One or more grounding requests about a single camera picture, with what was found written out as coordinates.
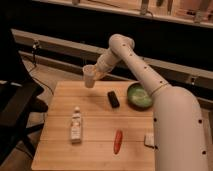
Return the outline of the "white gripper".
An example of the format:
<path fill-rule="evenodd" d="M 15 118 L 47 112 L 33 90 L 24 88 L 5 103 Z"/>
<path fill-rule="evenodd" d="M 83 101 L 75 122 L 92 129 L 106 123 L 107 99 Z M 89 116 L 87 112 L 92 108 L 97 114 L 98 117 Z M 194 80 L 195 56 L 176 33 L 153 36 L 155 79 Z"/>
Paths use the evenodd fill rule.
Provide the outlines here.
<path fill-rule="evenodd" d="M 105 74 L 111 72 L 115 67 L 115 56 L 113 54 L 102 54 L 95 64 L 93 69 L 93 79 L 95 81 L 100 80 Z"/>

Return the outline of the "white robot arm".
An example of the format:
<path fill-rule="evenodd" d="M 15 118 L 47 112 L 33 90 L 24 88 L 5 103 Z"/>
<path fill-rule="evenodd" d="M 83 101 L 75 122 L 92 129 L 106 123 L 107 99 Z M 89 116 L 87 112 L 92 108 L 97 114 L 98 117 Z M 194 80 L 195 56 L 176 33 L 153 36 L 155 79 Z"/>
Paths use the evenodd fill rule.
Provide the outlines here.
<path fill-rule="evenodd" d="M 168 83 L 133 48 L 133 39 L 112 35 L 95 64 L 95 78 L 124 61 L 153 99 L 155 171 L 209 171 L 198 100 L 187 89 Z"/>

